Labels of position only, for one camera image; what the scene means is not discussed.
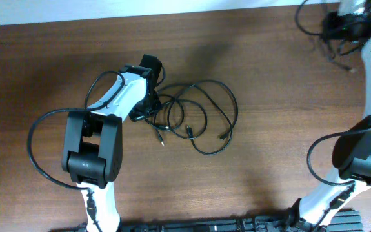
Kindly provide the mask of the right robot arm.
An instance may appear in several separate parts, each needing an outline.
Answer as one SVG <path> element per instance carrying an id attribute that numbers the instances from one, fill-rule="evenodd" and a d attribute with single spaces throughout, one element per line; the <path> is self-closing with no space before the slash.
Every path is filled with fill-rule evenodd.
<path id="1" fill-rule="evenodd" d="M 296 26 L 327 46 L 330 61 L 344 54 L 341 50 L 333 52 L 331 41 L 339 41 L 340 46 L 347 41 L 356 42 L 365 67 L 363 118 L 348 131 L 325 135 L 309 147 L 308 170 L 320 185 L 298 199 L 281 221 L 282 231 L 327 231 L 332 219 L 348 202 L 371 188 L 371 1 L 341 1 L 338 10 L 327 13 L 322 20 L 320 32 L 303 28 L 299 14 L 297 10 Z M 337 139 L 332 152 L 333 168 L 322 178 L 312 168 L 311 154 L 320 142 L 331 138 Z"/>

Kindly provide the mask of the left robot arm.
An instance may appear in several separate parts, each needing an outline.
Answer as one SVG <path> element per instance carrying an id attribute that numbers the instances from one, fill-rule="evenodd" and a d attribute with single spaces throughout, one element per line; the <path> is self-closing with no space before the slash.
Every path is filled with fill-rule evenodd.
<path id="1" fill-rule="evenodd" d="M 123 121 L 140 121 L 161 109 L 155 88 L 162 69 L 157 57 L 144 55 L 139 65 L 120 69 L 96 103 L 68 114 L 62 169 L 83 196 L 88 221 L 80 231 L 119 229 L 114 181 L 123 158 Z"/>

